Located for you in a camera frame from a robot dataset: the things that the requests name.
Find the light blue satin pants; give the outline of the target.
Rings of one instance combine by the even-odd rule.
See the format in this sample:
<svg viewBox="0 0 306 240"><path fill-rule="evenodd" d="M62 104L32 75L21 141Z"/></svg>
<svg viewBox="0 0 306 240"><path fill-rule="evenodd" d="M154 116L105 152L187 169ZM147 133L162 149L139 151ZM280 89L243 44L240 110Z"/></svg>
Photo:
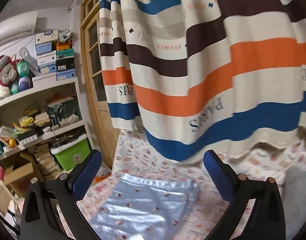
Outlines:
<svg viewBox="0 0 306 240"><path fill-rule="evenodd" d="M198 184L124 174L90 219L101 239L173 239L197 201Z"/></svg>

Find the green plastic storage bin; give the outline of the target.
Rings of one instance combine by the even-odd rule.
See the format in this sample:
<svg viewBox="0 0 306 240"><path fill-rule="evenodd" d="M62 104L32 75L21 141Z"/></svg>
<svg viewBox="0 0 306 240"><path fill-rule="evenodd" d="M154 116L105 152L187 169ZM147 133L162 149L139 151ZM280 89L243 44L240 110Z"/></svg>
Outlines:
<svg viewBox="0 0 306 240"><path fill-rule="evenodd" d="M65 171L71 170L77 164L82 163L90 152L91 149L86 133L72 142L50 149L50 153L54 155Z"/></svg>

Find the stack of shoe boxes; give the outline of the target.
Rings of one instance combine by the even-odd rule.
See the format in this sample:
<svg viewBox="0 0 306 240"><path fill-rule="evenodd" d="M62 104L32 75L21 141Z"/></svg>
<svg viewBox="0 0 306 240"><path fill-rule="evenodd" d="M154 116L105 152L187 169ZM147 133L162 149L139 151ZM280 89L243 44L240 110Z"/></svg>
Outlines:
<svg viewBox="0 0 306 240"><path fill-rule="evenodd" d="M61 81L75 78L73 33L49 30L36 34L35 50L40 76L33 81Z"/></svg>

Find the wooden glass-pane door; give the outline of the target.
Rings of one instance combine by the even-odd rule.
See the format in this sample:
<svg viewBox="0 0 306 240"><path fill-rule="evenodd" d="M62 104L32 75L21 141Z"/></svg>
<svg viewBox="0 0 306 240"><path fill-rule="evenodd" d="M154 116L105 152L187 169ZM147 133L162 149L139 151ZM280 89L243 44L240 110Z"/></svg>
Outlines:
<svg viewBox="0 0 306 240"><path fill-rule="evenodd" d="M81 3L81 54L90 106L99 147L107 166L112 167L119 129L113 128L100 63L99 10L100 0L82 0Z"/></svg>

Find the white storage shelf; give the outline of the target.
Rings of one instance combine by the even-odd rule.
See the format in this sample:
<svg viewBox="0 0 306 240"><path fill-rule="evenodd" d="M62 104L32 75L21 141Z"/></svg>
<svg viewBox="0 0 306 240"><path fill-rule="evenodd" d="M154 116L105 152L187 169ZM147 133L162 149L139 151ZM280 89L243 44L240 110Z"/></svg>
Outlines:
<svg viewBox="0 0 306 240"><path fill-rule="evenodd" d="M35 134L26 136L23 142L18 144L15 148L9 147L6 151L2 150L2 153L0 154L0 161L20 153L33 145L49 140L51 138L55 138L60 134L67 133L82 126L85 128L87 139L91 148L95 147L88 123L85 121L85 116L83 113L84 106L80 101L81 93L78 78L76 77L67 80L50 82L49 84L44 84L38 87L33 87L1 100L0 126L5 125L11 127L13 125L13 121L19 119L20 114L23 113L24 109L33 103L36 103L38 106L45 107L47 105L46 99L52 97L56 93L60 93L61 95L75 94L77 96L79 112L81 114L80 120L63 128L58 128L47 133L44 133L41 128L33 125Z"/></svg>

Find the folded grey garment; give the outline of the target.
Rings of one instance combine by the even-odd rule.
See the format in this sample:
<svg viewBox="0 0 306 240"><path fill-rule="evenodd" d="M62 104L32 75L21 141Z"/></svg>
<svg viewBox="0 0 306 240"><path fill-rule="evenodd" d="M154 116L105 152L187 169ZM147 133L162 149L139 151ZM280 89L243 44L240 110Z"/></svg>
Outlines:
<svg viewBox="0 0 306 240"><path fill-rule="evenodd" d="M306 171L292 166L285 176L282 193L286 239L293 239L306 222Z"/></svg>

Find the plush toys pile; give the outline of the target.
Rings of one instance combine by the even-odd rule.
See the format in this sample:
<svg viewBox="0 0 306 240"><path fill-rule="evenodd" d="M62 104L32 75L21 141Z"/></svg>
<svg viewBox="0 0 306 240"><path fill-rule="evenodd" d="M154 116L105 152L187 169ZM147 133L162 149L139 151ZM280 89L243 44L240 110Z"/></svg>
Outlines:
<svg viewBox="0 0 306 240"><path fill-rule="evenodd" d="M0 100L32 88L32 77L33 72L27 61L0 56Z"/></svg>

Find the striped hanging curtain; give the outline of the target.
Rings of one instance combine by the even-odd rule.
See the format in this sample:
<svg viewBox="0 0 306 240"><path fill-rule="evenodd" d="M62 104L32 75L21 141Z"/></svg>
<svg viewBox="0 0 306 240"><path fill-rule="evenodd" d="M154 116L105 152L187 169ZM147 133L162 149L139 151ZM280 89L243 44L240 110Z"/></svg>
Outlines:
<svg viewBox="0 0 306 240"><path fill-rule="evenodd" d="M173 161L287 148L306 129L306 9L298 0L100 0L113 127Z"/></svg>

